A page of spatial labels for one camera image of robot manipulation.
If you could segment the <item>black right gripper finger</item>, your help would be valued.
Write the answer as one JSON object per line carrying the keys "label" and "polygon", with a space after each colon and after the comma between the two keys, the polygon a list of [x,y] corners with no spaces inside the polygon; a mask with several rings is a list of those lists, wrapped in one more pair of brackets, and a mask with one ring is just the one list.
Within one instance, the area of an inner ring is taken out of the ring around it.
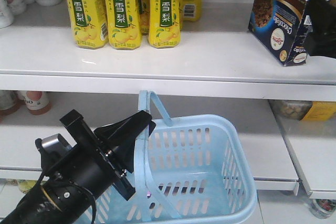
{"label": "black right gripper finger", "polygon": [[335,57],[335,6],[331,0],[310,0],[307,11],[312,22],[304,47],[310,56]]}

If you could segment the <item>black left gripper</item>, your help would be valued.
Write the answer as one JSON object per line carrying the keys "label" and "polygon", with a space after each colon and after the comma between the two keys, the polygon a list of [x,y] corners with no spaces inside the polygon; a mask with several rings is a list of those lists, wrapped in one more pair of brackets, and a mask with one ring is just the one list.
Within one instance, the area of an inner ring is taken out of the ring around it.
{"label": "black left gripper", "polygon": [[94,198],[113,186],[129,200],[135,194],[135,188],[127,179],[127,173],[134,172],[135,142],[147,126],[149,134],[155,129],[152,115],[142,110],[95,130],[91,130],[76,110],[68,112],[60,121],[76,142],[62,170],[66,182],[86,189]]}

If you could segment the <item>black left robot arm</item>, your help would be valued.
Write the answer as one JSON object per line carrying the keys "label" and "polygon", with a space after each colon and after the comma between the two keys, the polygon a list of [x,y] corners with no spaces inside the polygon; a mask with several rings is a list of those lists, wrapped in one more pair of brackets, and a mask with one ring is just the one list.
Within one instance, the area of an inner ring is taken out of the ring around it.
{"label": "black left robot arm", "polygon": [[76,144],[71,146],[60,134],[35,141],[42,173],[3,223],[73,223],[88,208],[96,211],[96,200],[109,187],[124,199],[135,194],[127,173],[134,171],[136,138],[145,129],[155,129],[149,113],[142,110],[91,130],[72,110],[61,123]]}

